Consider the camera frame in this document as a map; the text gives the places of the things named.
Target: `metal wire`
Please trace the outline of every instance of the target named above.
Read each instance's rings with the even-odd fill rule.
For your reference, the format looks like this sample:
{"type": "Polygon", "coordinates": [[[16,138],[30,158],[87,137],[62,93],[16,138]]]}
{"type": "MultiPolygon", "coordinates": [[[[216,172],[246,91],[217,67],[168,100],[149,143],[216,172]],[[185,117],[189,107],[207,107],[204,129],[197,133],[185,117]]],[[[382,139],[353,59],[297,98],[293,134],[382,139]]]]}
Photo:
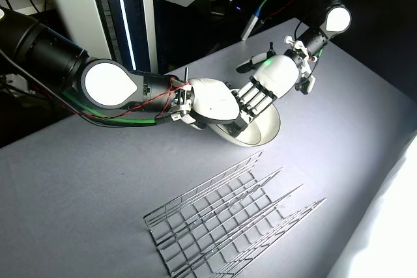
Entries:
{"type": "Polygon", "coordinates": [[[283,217],[278,206],[301,186],[272,201],[257,180],[262,151],[169,201],[144,217],[172,278],[234,277],[324,199],[283,217]]]}

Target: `robotic arm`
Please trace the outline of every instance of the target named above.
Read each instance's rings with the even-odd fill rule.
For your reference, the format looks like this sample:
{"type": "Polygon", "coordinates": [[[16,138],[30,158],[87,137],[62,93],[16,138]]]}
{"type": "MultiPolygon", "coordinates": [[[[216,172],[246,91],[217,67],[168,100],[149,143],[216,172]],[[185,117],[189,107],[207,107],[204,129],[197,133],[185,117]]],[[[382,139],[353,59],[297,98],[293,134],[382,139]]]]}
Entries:
{"type": "Polygon", "coordinates": [[[5,8],[0,8],[0,54],[23,77],[95,124],[153,126],[181,119],[198,129],[221,125],[227,136],[236,138],[293,86],[301,84],[302,91],[311,90],[314,77],[308,60],[351,21],[341,0],[321,0],[321,7],[316,25],[298,40],[287,36],[291,48],[283,55],[276,55],[271,46],[265,58],[258,58],[261,65],[250,81],[234,91],[215,79],[188,79],[187,68],[183,81],[175,76],[129,72],[114,61],[90,57],[37,20],[5,8]],[[109,117],[92,109],[86,113],[86,107],[126,111],[109,117]],[[120,119],[137,110],[158,115],[138,123],[120,119]]]}

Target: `electronic device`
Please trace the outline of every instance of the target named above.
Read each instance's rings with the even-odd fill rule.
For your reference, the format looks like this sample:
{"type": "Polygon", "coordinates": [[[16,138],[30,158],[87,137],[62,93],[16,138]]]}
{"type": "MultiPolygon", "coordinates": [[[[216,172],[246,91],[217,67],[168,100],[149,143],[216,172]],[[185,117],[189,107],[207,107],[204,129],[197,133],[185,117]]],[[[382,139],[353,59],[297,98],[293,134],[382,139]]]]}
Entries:
{"type": "Polygon", "coordinates": [[[54,0],[71,39],[131,71],[158,72],[153,0],[54,0]]]}
{"type": "Polygon", "coordinates": [[[35,19],[5,8],[0,10],[0,33],[7,39],[0,40],[0,54],[24,78],[98,126],[140,127],[182,120],[197,129],[209,125],[239,145],[261,145],[279,130],[272,103],[294,86],[305,94],[311,92],[315,78],[308,61],[317,61],[327,42],[350,25],[351,15],[341,0],[321,0],[321,4],[314,25],[297,40],[286,37],[290,48],[283,55],[270,46],[255,64],[255,58],[249,61],[259,67],[236,90],[215,79],[188,79],[188,69],[181,80],[131,72],[115,61],[91,58],[35,19]],[[115,109],[124,112],[110,115],[115,109]],[[152,119],[125,118],[138,110],[158,114],[152,119]]]}

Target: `light strip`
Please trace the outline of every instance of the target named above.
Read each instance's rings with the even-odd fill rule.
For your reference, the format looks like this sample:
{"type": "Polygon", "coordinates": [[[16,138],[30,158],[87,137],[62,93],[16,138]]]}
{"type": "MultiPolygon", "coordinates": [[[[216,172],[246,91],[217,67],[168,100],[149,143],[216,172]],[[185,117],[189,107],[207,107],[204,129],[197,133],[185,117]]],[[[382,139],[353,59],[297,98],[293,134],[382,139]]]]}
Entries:
{"type": "Polygon", "coordinates": [[[124,8],[124,0],[119,0],[119,1],[120,1],[120,7],[122,9],[124,30],[126,31],[126,37],[128,39],[130,59],[132,60],[133,71],[136,71],[135,57],[133,55],[132,41],[130,40],[129,25],[128,25],[128,19],[126,17],[126,10],[124,8]]]}

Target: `gray tabletop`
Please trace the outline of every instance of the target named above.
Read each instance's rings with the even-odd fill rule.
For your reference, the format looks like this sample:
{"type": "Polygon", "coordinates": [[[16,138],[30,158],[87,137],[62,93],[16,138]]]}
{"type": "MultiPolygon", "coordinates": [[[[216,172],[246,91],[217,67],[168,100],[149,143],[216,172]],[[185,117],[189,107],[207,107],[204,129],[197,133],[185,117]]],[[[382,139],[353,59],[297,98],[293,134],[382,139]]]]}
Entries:
{"type": "MultiPolygon", "coordinates": [[[[296,24],[196,61],[190,77],[242,86],[250,74],[234,67],[270,41],[284,52],[283,37],[296,24]]],[[[282,184],[305,182],[310,195],[328,200],[241,277],[325,276],[417,129],[417,107],[335,45],[325,48],[315,75],[310,95],[292,90],[276,102],[280,134],[262,147],[255,173],[286,166],[282,184]]],[[[181,122],[109,129],[78,117],[6,146],[0,277],[165,277],[142,217],[259,150],[181,122]]]]}

